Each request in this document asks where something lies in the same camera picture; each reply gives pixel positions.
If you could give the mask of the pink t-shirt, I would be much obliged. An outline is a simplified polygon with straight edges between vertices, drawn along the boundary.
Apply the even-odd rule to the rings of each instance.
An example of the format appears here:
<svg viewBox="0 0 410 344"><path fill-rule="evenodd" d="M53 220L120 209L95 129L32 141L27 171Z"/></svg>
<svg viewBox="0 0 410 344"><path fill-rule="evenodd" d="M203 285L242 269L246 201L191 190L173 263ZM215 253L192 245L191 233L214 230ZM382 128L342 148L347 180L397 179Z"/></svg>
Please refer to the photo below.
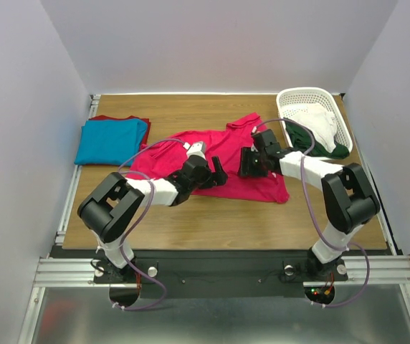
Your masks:
<svg viewBox="0 0 410 344"><path fill-rule="evenodd" d="M204 142L207 161L212 163L212 157L219 157L224 172L228 175L225 185L195 190L195 195L277 204L284 204L289 200L290 195L281 176L269 175L262 178L238 176L241 148L251 146L252 129L261 122L258 114L251 113L227 123L224 130L187 130L172 135L172 138L190 144ZM180 143L162 142L135 158L131 169L157 179L180 169L185 160L186 150Z"/></svg>

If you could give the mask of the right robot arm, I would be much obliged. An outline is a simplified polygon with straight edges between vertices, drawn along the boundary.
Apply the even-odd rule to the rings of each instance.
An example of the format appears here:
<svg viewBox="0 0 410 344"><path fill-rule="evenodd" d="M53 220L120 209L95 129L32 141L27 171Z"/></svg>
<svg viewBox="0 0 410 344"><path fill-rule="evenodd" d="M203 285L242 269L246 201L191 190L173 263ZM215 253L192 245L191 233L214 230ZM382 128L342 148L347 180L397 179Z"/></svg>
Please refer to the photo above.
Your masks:
<svg viewBox="0 0 410 344"><path fill-rule="evenodd" d="M342 166L284 149L272 130L252 130L252 146L241 149L239 176L267 177L270 173L301 181L307 209L319 239L307 252L305 271L314 280L328 275L356 233L380 211L380 203L362 166ZM323 193L328 223L320 230L307 185Z"/></svg>

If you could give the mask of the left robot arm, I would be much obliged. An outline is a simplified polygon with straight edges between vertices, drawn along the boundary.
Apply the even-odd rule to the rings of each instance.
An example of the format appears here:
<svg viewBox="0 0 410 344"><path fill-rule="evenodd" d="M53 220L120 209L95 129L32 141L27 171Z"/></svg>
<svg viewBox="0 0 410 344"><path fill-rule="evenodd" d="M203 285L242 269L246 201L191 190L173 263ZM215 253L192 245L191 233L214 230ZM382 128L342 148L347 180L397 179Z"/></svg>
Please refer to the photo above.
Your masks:
<svg viewBox="0 0 410 344"><path fill-rule="evenodd" d="M135 274L127 236L140 223L132 221L138 209L146 213L153 205L178 206L198 189L225 185L228 175L219 158L211 160L213 168L205 158L189 156L180 169L159 179L143 173L141 180L131 179L112 172L79 205L77 215L96 237L117 281L128 282Z"/></svg>

